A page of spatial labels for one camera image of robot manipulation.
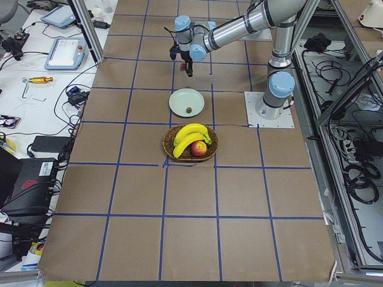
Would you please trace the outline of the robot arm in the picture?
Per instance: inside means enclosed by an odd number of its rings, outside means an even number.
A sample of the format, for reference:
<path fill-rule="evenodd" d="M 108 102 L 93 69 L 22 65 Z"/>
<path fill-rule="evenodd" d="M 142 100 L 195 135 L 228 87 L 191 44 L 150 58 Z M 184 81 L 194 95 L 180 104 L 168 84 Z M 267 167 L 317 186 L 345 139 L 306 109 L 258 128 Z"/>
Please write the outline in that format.
<path fill-rule="evenodd" d="M 259 116 L 275 120 L 296 84 L 290 72 L 290 53 L 296 15 L 304 5 L 304 1 L 256 1 L 245 14 L 219 26 L 209 21 L 194 22 L 187 15 L 178 16 L 170 31 L 174 43 L 169 57 L 175 60 L 180 55 L 186 74 L 192 77 L 193 62 L 203 61 L 208 53 L 260 30 L 275 28 L 267 88 L 255 105 Z"/>

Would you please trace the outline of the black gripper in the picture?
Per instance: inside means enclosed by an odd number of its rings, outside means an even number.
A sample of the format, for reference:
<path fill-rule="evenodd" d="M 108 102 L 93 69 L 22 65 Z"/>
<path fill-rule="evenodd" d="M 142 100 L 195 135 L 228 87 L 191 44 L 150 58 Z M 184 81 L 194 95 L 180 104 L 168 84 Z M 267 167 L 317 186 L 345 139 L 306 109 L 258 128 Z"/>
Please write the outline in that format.
<path fill-rule="evenodd" d="M 184 61 L 184 70 L 188 77 L 193 76 L 193 60 L 190 57 L 189 51 L 181 51 L 181 58 Z"/>

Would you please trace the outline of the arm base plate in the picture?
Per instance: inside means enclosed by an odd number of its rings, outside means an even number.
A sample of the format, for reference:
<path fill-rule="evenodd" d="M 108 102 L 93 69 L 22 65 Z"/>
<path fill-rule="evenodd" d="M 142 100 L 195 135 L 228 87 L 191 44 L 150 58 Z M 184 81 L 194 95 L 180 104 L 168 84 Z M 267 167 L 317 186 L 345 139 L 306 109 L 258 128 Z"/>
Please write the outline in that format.
<path fill-rule="evenodd" d="M 294 122 L 286 99 L 283 106 L 271 108 L 263 101 L 263 92 L 245 91 L 248 126 L 253 128 L 293 129 Z"/>

